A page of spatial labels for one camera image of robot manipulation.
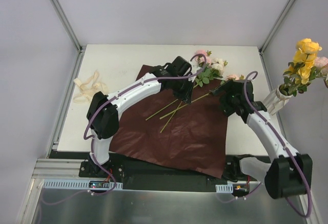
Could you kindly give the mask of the artificial flower bouquet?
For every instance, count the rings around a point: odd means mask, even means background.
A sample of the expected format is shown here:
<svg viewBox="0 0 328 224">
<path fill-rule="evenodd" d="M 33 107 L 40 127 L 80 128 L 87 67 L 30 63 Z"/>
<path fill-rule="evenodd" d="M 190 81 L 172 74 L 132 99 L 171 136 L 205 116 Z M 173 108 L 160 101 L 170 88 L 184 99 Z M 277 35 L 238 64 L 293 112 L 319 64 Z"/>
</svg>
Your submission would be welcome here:
<svg viewBox="0 0 328 224">
<path fill-rule="evenodd" d="M 203 88 L 203 86 L 205 86 L 205 87 L 206 87 L 206 85 L 208 86 L 215 79 L 221 80 L 220 84 L 224 84 L 228 80 L 242 80 L 242 79 L 245 79 L 244 75 L 239 76 L 239 75 L 236 75 L 236 74 L 227 75 L 226 78 L 224 79 L 223 74 L 224 74 L 225 67 L 228 65 L 228 61 L 223 60 L 222 58 L 211 57 L 212 51 L 210 51 L 210 50 L 207 50 L 207 51 L 197 50 L 195 52 L 195 55 L 196 54 L 205 55 L 206 59 L 207 59 L 207 61 L 206 61 L 207 64 L 205 66 L 205 70 L 195 78 L 195 84 L 194 84 L 194 87 L 193 87 L 194 89 L 196 88 L 196 90 L 200 90 L 201 88 Z M 204 64 L 204 59 L 200 56 L 197 57 L 196 61 L 197 61 L 197 64 L 198 64 L 199 67 L 203 67 L 205 65 Z M 166 106 L 164 106 L 160 110 L 156 111 L 154 114 L 147 117 L 145 121 L 150 120 L 152 117 L 159 114 L 161 111 L 163 111 L 164 109 L 166 109 L 169 106 L 173 105 L 177 101 L 178 101 L 178 99 L 176 99 L 176 100 L 172 101 L 171 103 L 167 104 Z M 179 105 L 173 111 L 171 111 L 171 112 L 167 113 L 166 115 L 159 118 L 159 119 L 163 119 L 163 118 L 170 115 L 170 118 L 168 119 L 166 124 L 162 127 L 162 129 L 160 130 L 160 133 L 162 133 L 164 131 L 164 129 L 166 128 L 168 123 L 171 121 L 171 119 L 173 118 L 175 113 L 179 109 L 184 108 L 185 106 L 186 105 L 182 105 L 182 101 L 181 101 L 179 103 Z"/>
</svg>

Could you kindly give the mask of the red wrapping paper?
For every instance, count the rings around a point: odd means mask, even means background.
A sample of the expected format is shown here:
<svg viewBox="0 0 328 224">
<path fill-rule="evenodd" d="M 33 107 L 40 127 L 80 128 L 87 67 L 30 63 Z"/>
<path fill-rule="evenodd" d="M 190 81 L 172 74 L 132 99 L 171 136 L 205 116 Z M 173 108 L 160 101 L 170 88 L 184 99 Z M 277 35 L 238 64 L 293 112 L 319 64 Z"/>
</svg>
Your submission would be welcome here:
<svg viewBox="0 0 328 224">
<path fill-rule="evenodd" d="M 109 150 L 164 167 L 192 170 L 221 178 L 226 158 L 228 118 L 219 98 L 209 92 L 214 79 L 192 92 L 190 105 L 172 91 L 149 96 L 126 110 Z"/>
</svg>

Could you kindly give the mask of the yellow rose stem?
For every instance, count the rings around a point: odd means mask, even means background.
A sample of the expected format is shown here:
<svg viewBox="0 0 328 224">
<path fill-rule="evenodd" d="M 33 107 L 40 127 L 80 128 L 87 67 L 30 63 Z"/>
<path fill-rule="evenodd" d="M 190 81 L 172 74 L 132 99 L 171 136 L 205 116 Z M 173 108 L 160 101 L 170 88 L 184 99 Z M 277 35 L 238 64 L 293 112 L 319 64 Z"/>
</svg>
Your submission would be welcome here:
<svg viewBox="0 0 328 224">
<path fill-rule="evenodd" d="M 296 44 L 293 60 L 288 63 L 288 68 L 283 73 L 283 84 L 280 85 L 282 92 L 296 96 L 306 92 L 313 80 L 323 79 L 318 76 L 315 67 L 315 59 L 321 50 L 319 43 L 310 38 L 304 38 Z"/>
</svg>

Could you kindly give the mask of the cream ribbon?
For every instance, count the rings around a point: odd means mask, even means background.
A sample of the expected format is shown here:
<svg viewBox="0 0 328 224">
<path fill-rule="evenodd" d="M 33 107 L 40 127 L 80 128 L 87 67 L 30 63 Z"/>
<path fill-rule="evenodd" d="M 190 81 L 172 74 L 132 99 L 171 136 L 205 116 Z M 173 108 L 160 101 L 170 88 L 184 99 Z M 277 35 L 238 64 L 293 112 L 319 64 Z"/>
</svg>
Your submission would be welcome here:
<svg viewBox="0 0 328 224">
<path fill-rule="evenodd" d="M 79 78 L 75 78 L 74 84 L 78 88 L 79 93 L 73 96 L 73 102 L 77 104 L 90 103 L 93 96 L 101 92 L 102 94 L 109 94 L 108 86 L 100 79 L 100 73 L 95 70 L 85 82 L 82 82 Z"/>
</svg>

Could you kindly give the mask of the pink rose stem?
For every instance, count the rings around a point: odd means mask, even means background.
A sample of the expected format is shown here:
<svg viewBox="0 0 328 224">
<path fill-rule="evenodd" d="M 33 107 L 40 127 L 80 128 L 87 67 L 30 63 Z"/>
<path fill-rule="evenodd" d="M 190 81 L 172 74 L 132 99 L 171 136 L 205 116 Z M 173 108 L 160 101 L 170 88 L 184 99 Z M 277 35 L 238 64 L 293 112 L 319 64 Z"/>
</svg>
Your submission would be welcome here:
<svg viewBox="0 0 328 224">
<path fill-rule="evenodd" d="M 318 76 L 323 78 L 324 84 L 327 87 L 327 57 L 317 57 L 315 59 L 315 67 L 317 68 Z"/>
</svg>

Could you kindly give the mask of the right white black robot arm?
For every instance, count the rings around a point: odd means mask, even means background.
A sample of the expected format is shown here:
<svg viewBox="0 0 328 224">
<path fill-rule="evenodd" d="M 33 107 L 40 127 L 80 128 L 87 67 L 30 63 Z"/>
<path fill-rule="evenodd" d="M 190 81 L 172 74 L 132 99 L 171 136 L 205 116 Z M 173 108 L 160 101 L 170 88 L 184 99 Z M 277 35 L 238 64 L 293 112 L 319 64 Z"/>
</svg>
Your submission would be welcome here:
<svg viewBox="0 0 328 224">
<path fill-rule="evenodd" d="M 264 185 L 273 199 L 310 194 L 313 161 L 300 154 L 271 123 L 266 107 L 254 100 L 253 85 L 247 80 L 229 80 L 211 90 L 219 96 L 225 116 L 236 113 L 257 135 L 264 146 L 271 165 L 254 172 L 264 178 Z"/>
</svg>

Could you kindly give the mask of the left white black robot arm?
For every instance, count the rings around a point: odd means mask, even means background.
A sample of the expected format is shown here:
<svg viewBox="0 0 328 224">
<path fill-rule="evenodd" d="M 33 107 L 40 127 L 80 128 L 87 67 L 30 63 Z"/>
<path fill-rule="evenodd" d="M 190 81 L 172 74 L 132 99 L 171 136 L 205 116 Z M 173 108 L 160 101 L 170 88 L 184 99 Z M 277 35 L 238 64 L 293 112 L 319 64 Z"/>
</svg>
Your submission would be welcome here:
<svg viewBox="0 0 328 224">
<path fill-rule="evenodd" d="M 194 80 L 201 70 L 201 67 L 178 56 L 171 63 L 151 67 L 124 89 L 110 94 L 103 94 L 101 91 L 94 94 L 87 112 L 88 125 L 84 132 L 84 139 L 91 139 L 91 172 L 96 177 L 107 174 L 109 147 L 126 110 L 164 90 L 171 90 L 176 98 L 190 104 Z"/>
</svg>

